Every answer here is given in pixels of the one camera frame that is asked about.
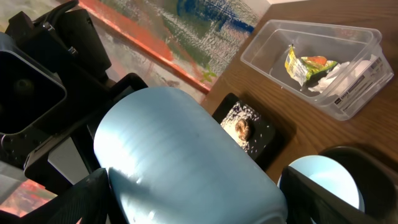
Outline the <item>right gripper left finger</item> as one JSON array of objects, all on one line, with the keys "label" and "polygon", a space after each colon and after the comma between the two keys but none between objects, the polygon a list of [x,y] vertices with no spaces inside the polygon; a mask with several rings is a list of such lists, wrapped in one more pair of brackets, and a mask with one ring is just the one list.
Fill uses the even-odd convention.
[{"label": "right gripper left finger", "polygon": [[23,217],[2,211],[1,223],[106,223],[108,204],[108,173],[100,168]]}]

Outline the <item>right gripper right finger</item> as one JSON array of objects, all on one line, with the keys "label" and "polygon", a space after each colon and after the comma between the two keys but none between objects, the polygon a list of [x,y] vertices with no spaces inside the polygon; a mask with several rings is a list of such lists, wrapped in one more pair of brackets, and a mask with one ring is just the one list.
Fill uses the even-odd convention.
[{"label": "right gripper right finger", "polygon": [[324,189],[291,166],[282,171],[280,189],[288,205],[288,223],[377,223],[373,215],[361,212]]}]

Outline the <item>light blue bowl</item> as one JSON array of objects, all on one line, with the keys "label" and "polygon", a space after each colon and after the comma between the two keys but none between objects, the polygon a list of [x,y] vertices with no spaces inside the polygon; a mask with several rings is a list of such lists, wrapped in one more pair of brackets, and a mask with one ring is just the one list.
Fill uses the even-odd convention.
[{"label": "light blue bowl", "polygon": [[295,170],[364,212],[364,200],[351,174],[335,160],[320,155],[304,156],[289,164]]}]

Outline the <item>light blue cup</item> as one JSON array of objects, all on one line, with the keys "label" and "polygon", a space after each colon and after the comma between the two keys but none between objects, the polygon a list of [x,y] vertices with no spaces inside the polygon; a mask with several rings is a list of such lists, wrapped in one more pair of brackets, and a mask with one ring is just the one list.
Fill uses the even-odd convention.
[{"label": "light blue cup", "polygon": [[187,93],[135,91],[101,120],[94,152],[128,223],[284,223],[285,197]]}]

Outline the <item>brown mushroom scrap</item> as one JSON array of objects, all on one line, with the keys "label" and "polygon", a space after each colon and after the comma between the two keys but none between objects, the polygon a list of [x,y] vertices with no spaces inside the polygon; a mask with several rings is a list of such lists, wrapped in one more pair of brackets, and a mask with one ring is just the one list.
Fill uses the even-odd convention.
[{"label": "brown mushroom scrap", "polygon": [[251,128],[245,119],[239,119],[235,125],[235,131],[238,138],[242,141],[247,141],[251,136]]}]

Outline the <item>yellow green snack wrapper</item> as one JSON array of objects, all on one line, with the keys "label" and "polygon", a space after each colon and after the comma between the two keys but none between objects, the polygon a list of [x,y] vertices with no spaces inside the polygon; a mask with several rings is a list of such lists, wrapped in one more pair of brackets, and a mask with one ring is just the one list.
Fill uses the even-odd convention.
[{"label": "yellow green snack wrapper", "polygon": [[298,82],[300,86],[312,86],[314,83],[325,77],[339,63],[328,60],[323,56],[298,57],[295,54],[293,44],[289,45],[285,69],[289,76]]}]

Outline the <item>white rice pile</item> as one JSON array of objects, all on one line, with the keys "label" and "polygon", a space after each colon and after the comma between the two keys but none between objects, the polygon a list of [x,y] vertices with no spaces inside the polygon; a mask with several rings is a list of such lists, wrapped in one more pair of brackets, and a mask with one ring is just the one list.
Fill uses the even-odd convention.
[{"label": "white rice pile", "polygon": [[[247,141],[238,138],[235,125],[239,119],[245,119],[251,128],[251,136]],[[234,139],[240,148],[251,157],[260,153],[262,139],[261,115],[242,101],[237,101],[221,121],[221,127]]]}]

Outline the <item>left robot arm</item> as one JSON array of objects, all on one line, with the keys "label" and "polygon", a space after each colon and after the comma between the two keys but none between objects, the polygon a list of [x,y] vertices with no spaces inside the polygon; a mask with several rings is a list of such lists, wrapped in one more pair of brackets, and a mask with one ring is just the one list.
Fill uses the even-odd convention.
[{"label": "left robot arm", "polygon": [[111,61],[90,15],[67,1],[36,20],[20,12],[1,33],[1,159],[60,194],[72,186],[49,162],[71,139],[93,172],[93,138],[100,120],[122,96],[146,83],[128,73],[113,83]]}]

